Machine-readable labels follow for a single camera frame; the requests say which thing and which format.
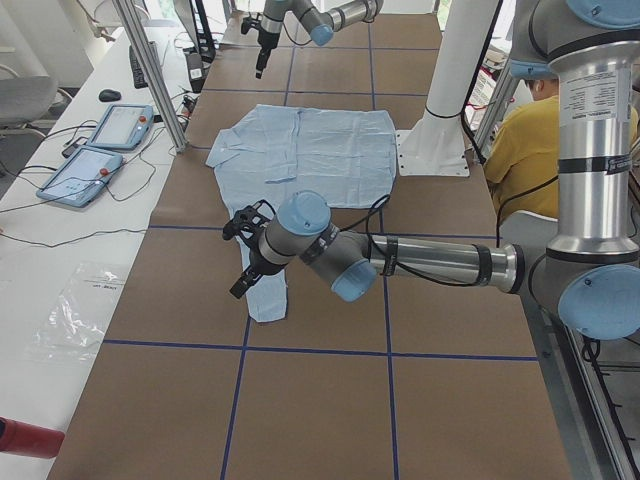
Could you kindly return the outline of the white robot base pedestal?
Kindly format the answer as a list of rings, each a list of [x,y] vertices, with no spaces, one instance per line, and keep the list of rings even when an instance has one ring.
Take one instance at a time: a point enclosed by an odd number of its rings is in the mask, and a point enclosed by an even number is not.
[[[401,175],[469,175],[464,113],[501,7],[498,0],[451,3],[424,114],[412,129],[398,132]]]

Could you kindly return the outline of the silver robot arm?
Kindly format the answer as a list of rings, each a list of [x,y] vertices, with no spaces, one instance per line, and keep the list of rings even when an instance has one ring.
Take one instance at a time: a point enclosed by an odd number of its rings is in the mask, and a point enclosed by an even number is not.
[[[320,12],[312,1],[266,1],[264,9],[255,17],[242,20],[241,33],[258,32],[260,51],[256,61],[255,76],[261,79],[271,52],[278,47],[284,19],[291,12],[317,46],[327,44],[338,31],[358,23],[372,22],[382,10],[382,0],[349,1],[326,12]]]
[[[223,229],[249,250],[231,288],[243,296],[294,259],[345,301],[376,276],[409,275],[458,288],[528,290],[564,325],[599,340],[639,328],[639,248],[627,233],[631,67],[639,54],[635,1],[520,1],[512,71],[544,69],[560,83],[556,234],[544,248],[460,244],[338,228],[325,199],[291,195],[270,216],[259,204],[237,211]]]

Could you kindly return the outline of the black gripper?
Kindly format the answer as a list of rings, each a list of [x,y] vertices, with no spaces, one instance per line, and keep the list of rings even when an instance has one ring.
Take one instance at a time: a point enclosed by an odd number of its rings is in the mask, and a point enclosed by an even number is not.
[[[275,275],[288,264],[288,257],[276,251],[267,239],[266,230],[255,234],[250,241],[249,262],[238,280],[229,289],[236,299],[241,299],[247,291],[256,285],[262,275]]]
[[[258,57],[256,60],[256,67],[255,67],[255,77],[257,79],[262,78],[263,72],[266,69],[269,58],[270,58],[270,53],[272,50],[277,48],[279,39],[280,39],[279,31],[273,33],[273,32],[267,31],[263,27],[259,29],[258,43],[261,47],[261,50],[258,54]]]

